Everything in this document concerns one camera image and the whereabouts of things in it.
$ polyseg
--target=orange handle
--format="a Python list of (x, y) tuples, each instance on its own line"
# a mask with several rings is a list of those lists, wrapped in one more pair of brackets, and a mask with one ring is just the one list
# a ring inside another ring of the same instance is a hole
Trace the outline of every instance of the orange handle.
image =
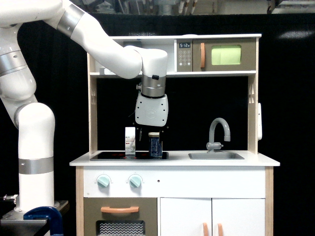
[(109, 206), (103, 206), (100, 209), (101, 212), (104, 213), (132, 213), (132, 212), (138, 212), (139, 207), (138, 206), (132, 206), (129, 208), (110, 208)]
[(205, 68), (205, 57), (206, 57), (205, 43), (201, 43), (200, 47), (201, 47), (201, 66), (200, 66), (200, 68)]
[(203, 235), (208, 236), (208, 225), (207, 223), (203, 223)]
[(218, 228), (219, 228), (219, 236), (223, 236), (222, 224), (218, 223)]

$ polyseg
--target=sink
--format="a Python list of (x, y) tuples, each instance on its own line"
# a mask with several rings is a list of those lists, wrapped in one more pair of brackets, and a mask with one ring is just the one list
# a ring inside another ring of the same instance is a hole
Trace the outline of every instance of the sink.
[(189, 153), (192, 160), (244, 160), (242, 156), (231, 152)]

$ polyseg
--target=toy kitchen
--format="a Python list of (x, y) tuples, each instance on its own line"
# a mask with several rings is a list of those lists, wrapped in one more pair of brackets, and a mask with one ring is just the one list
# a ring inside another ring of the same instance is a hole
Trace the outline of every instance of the toy kitchen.
[(157, 132), (146, 134), (151, 140), (147, 150), (130, 155), (127, 151), (133, 152), (134, 148), (99, 149), (97, 81), (117, 76), (88, 55), (90, 150), (70, 163), (76, 167), (78, 236), (273, 235), (273, 167), (280, 163), (258, 153), (260, 37), (261, 34), (111, 37), (122, 46), (134, 42), (138, 47), (166, 51), (167, 78), (197, 81), (245, 77), (244, 150), (221, 150), (226, 142), (215, 142), (221, 135), (218, 132), (215, 136), (219, 126), (223, 126), (224, 141), (238, 139), (233, 129), (229, 130), (225, 117), (208, 120), (204, 132), (206, 136), (209, 133), (209, 142), (205, 140), (201, 150), (187, 150), (185, 143), (183, 150), (161, 150), (158, 139), (162, 133)]

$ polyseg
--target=knob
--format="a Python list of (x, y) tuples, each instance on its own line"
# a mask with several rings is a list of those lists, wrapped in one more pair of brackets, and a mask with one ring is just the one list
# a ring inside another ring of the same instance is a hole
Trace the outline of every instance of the knob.
[(101, 188), (106, 188), (109, 185), (110, 178), (107, 175), (100, 175), (97, 178), (97, 184)]
[(129, 178), (129, 184), (132, 188), (138, 188), (141, 185), (141, 177), (139, 175), (132, 175)]

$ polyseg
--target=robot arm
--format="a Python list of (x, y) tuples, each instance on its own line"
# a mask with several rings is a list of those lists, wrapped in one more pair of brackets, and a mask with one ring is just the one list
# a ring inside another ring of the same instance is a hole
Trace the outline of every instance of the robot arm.
[(164, 126), (167, 53), (121, 47), (98, 21), (69, 0), (0, 0), (0, 98), (19, 128), (20, 209), (54, 205), (53, 139), (55, 118), (34, 96), (36, 82), (20, 47), (21, 23), (44, 20), (81, 45), (93, 58), (123, 78), (143, 71), (137, 88), (136, 122)]

